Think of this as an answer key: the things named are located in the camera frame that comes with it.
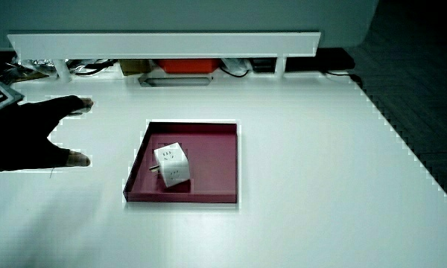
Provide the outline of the person's left hand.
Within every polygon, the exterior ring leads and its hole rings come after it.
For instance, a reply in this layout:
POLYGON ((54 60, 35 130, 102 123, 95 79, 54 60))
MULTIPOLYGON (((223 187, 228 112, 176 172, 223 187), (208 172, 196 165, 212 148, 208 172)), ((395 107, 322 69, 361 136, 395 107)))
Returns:
POLYGON ((90 165, 86 155, 52 144, 48 135, 66 116, 88 112, 92 99, 68 95, 21 104, 23 98, 0 81, 0 172, 90 165))

